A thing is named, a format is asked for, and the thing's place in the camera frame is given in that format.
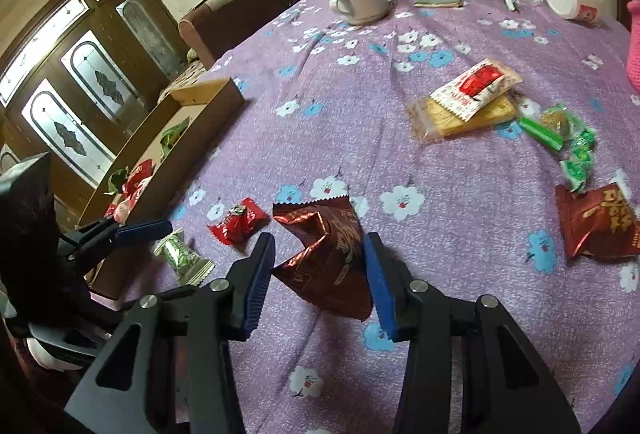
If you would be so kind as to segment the small red candy packet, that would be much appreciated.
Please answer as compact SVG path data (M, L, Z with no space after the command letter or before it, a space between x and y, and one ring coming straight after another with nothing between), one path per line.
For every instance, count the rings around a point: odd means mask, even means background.
M268 214L253 199L244 198L219 223L209 225L208 230L225 246L235 246L250 238L268 220Z

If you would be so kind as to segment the dark red foil snack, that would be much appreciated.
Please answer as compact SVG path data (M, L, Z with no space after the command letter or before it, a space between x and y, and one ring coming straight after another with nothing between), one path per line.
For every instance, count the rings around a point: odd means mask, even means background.
M347 196L276 203L274 219L303 245L273 276L306 302L334 315L365 321L373 310L363 231Z

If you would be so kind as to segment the green white candy packet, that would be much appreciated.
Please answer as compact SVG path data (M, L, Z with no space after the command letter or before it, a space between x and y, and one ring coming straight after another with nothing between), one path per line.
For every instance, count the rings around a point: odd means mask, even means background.
M180 286L198 287L214 270L215 264L190 248L178 228L155 243L154 254L162 256L175 272Z

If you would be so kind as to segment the green snack in box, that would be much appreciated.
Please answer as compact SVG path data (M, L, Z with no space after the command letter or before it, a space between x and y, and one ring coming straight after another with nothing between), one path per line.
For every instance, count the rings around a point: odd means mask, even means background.
M180 123L173 125L171 128L163 131L160 135L160 160L165 160L170 154L172 148L178 142L182 134L188 129L190 118L187 116Z

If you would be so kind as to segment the cardboard tray box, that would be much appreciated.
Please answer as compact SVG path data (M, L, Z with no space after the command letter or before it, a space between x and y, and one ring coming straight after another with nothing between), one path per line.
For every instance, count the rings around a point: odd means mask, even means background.
M137 131L119 151L111 170L132 170L146 159L152 159L154 174L126 225L159 220L167 215L170 202L198 162L203 160L213 141L228 130L245 106L239 87L229 78L218 78L173 90L143 120ZM163 131L190 118L182 134L165 160L160 160L160 135ZM104 217L108 205L119 196L106 196L107 177L99 183L82 212L78 224L84 226ZM88 278L93 293L112 301L134 295L145 284L152 284L164 272L153 255L152 243L139 243L112 252Z

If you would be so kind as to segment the wooden glass panel doors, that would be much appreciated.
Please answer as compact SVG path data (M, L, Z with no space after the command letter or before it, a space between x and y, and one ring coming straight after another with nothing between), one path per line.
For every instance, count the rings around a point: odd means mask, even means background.
M1 57L1 149L52 154L55 197L78 216L185 66L161 0L48 1Z

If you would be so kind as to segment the dark red foil packet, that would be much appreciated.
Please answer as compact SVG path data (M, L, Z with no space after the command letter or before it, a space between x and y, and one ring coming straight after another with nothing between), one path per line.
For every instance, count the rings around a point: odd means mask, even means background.
M565 255L617 262L639 254L639 219L616 183L583 194L555 187Z

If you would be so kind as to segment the purple floral tablecloth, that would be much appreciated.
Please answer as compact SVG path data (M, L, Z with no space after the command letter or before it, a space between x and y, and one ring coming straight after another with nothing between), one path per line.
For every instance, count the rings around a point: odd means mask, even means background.
M246 99L230 130L172 196L175 228L217 275L236 252L210 233L244 198L349 196L413 275L446 295L495 295L544 358L584 430L620 394L639 359L639 264L568 264L554 190L558 161L514 123L424 144L407 107L483 59L523 81L528 116L562 105L596 133L590 186L639 201L639 97L628 31L544 6L502 1L425 9L393 0L386 19L349 27L328 0L280 8L209 70Z

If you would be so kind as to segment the green striped candy wrapper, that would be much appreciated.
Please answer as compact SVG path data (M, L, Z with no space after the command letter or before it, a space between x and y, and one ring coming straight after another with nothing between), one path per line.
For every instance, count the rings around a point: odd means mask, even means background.
M536 116L522 116L518 124L555 154L570 192L584 192L594 165L596 131L562 105L549 107Z

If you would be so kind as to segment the pink knit covered bottle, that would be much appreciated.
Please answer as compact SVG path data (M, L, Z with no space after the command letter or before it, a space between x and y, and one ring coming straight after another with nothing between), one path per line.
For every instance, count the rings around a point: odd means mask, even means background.
M640 0L631 0L627 4L631 16L629 52L626 71L634 89L640 90Z

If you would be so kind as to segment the white ceramic mug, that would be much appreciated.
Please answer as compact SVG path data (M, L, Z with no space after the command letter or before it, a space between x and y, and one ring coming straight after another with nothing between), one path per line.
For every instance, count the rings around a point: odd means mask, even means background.
M329 0L330 9L352 26L372 24L390 12L389 0Z

